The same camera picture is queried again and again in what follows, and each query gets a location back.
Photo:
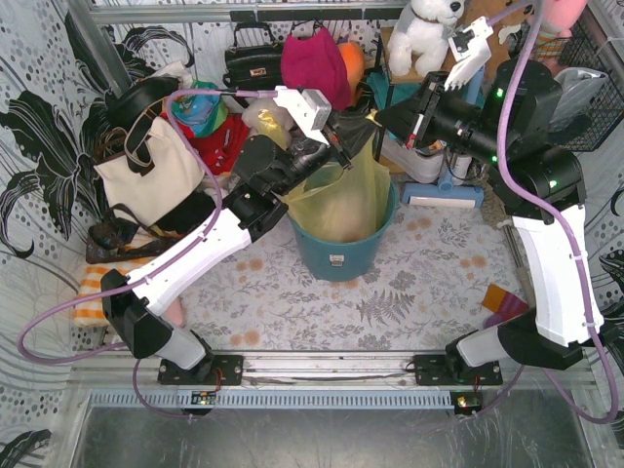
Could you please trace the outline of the yellow trash bag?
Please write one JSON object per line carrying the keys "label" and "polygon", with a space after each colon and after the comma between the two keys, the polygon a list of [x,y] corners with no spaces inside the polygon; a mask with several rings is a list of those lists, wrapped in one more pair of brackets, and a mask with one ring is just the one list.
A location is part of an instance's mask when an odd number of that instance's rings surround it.
{"label": "yellow trash bag", "polygon": [[[374,114],[366,115],[374,122]],[[381,227],[391,177],[373,155],[379,128],[375,123],[375,134],[353,154],[351,170],[330,159],[282,197],[288,215],[305,232],[324,241],[350,243],[368,238]]]}

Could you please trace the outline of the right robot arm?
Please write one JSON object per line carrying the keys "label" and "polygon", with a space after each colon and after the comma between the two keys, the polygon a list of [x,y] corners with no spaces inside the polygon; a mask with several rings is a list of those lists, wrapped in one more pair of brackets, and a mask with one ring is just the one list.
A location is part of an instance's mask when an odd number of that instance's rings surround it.
{"label": "right robot arm", "polygon": [[430,376],[463,383],[503,359],[566,370],[585,347],[604,351],[612,332],[588,271],[581,165],[545,135],[561,85],[542,63],[513,59],[498,67],[485,104],[476,106],[447,90],[446,78],[428,74],[413,95],[375,119],[405,143],[441,140],[488,165],[490,186],[521,236],[535,304],[450,343]]}

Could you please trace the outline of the magenta fuzzy bag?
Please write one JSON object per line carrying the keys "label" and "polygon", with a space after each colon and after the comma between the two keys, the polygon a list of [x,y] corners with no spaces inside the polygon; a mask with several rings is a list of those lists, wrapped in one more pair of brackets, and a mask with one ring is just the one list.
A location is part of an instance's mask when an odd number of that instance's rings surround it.
{"label": "magenta fuzzy bag", "polygon": [[330,32],[321,27],[309,38],[289,35],[281,58],[284,85],[320,91],[336,110],[346,109],[352,92],[342,55]]}

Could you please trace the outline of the colorful patterned bag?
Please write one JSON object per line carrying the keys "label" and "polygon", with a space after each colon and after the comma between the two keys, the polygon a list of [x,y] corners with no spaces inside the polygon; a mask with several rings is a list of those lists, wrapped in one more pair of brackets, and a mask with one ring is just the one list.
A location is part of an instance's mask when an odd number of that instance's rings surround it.
{"label": "colorful patterned bag", "polygon": [[228,108],[220,95],[180,97],[173,103],[172,110],[189,139],[210,136],[228,116]]}

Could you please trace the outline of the teal trash bin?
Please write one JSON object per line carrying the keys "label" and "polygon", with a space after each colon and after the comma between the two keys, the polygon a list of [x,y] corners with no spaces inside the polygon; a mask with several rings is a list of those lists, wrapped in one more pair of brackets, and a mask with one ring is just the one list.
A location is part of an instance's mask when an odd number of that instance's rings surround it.
{"label": "teal trash bin", "polygon": [[303,264],[318,280],[347,282],[363,276],[373,265],[383,235],[392,224],[398,205],[398,188],[394,182],[390,182],[381,227],[368,238],[350,243],[333,243],[314,237],[288,216]]}

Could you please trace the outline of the cream canvas tote bag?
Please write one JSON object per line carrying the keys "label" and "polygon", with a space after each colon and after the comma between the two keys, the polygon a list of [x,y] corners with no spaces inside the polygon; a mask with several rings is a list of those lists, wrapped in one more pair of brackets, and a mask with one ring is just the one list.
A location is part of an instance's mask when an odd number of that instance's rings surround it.
{"label": "cream canvas tote bag", "polygon": [[123,153],[97,164],[96,171],[109,206],[123,205],[140,222],[153,224],[200,185],[205,171],[161,117],[152,121],[142,147],[148,157],[146,166]]}

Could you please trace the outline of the brown patterned bag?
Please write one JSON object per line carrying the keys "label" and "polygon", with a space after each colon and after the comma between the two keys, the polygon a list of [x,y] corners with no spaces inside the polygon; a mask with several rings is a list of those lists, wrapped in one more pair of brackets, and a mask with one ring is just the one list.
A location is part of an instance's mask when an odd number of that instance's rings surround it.
{"label": "brown patterned bag", "polygon": [[[142,229],[147,233],[148,242],[132,247],[132,240]],[[108,208],[103,221],[88,230],[86,262],[88,264],[112,263],[155,257],[174,246],[180,237],[160,234],[140,221],[124,204]]]}

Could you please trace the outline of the black shelf rack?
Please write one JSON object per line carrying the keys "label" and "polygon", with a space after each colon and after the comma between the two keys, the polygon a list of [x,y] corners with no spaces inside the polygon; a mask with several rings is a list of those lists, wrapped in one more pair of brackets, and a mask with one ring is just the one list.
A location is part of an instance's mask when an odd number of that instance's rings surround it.
{"label": "black shelf rack", "polygon": [[[388,93],[387,100],[386,100],[386,107],[392,105],[391,104],[391,97],[392,97],[392,93],[394,91],[394,86],[395,85],[398,85],[398,84],[413,84],[413,83],[418,83],[419,85],[421,85],[421,83],[425,79],[425,77],[422,77],[422,76],[418,75],[413,69],[411,69],[410,72],[406,76],[396,76],[390,70],[390,67],[389,67],[389,59],[390,59],[389,41],[390,41],[390,36],[391,36],[391,28],[390,27],[384,27],[384,28],[380,29],[380,37],[379,37],[379,39],[377,41],[377,52],[376,52],[376,56],[375,56],[375,68],[374,68],[375,71],[385,75],[388,78],[388,82],[389,82],[390,88],[389,88],[389,93]],[[379,130],[378,137],[377,137],[377,143],[376,143],[376,153],[375,153],[375,158],[376,159],[380,158],[381,150],[382,150],[382,143],[386,139],[387,135],[393,135],[393,134],[391,134],[389,131],[387,131],[385,128],[383,128],[381,126],[380,130]]]}

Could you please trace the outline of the white lamb plush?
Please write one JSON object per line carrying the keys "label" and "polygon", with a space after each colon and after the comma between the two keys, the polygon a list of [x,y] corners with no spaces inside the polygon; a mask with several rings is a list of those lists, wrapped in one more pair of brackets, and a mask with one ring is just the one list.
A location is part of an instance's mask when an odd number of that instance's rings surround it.
{"label": "white lamb plush", "polygon": [[287,149],[292,143],[293,117],[286,108],[277,105],[273,98],[255,99],[243,111],[242,120],[250,129],[251,136],[269,137],[282,149]]}

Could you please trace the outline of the orange plush toy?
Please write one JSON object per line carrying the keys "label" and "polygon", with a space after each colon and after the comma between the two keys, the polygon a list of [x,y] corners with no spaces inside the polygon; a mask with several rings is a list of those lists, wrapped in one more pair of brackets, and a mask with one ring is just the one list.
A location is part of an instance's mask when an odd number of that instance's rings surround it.
{"label": "orange plush toy", "polygon": [[347,82],[350,88],[350,105],[354,106],[361,95],[358,86],[365,74],[365,55],[357,42],[340,43],[338,49],[347,73]]}

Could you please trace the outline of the white husky plush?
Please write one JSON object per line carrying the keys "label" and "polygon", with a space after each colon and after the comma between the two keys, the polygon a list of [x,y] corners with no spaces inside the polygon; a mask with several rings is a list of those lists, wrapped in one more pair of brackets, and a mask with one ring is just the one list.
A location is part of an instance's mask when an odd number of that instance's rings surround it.
{"label": "white husky plush", "polygon": [[412,70],[425,77],[440,71],[449,37],[464,15],[462,0],[410,0],[394,25],[388,42],[388,67],[394,76]]}

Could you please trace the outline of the red cloth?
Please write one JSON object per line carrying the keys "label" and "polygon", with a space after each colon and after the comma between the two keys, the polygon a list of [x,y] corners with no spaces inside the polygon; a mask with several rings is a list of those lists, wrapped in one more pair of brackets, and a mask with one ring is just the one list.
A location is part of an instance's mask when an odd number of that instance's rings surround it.
{"label": "red cloth", "polygon": [[249,132],[241,114],[230,114],[210,136],[192,138],[189,142],[211,172],[220,176],[231,172]]}

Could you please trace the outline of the brown dog plush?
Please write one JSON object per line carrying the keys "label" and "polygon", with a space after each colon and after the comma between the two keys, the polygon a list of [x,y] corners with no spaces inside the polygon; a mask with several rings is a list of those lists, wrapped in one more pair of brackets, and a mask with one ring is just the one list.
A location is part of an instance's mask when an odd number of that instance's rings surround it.
{"label": "brown dog plush", "polygon": [[[465,3],[466,11],[463,24],[470,24],[479,17],[493,18],[509,7],[515,6],[518,1],[512,0],[472,0]],[[491,58],[487,65],[495,69],[501,62],[509,58],[508,40],[518,33],[523,23],[533,14],[533,6],[524,5],[515,12],[497,22],[493,27],[493,34],[487,39]]]}

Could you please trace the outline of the purple orange toy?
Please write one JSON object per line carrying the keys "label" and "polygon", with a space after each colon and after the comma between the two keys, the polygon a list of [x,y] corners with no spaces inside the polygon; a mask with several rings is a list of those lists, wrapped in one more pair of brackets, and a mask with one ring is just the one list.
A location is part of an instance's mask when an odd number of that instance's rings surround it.
{"label": "purple orange toy", "polygon": [[483,323],[485,329],[514,319],[528,311],[526,302],[495,284],[488,286],[482,306],[489,311]]}

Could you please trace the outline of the pink cylinder toy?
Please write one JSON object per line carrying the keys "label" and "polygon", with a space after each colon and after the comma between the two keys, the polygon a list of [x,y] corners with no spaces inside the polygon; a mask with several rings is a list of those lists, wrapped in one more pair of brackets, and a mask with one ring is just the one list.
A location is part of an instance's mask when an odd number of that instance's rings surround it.
{"label": "pink cylinder toy", "polygon": [[179,297],[174,299],[169,305],[163,313],[163,318],[171,325],[179,328],[183,328],[186,325],[186,313]]}

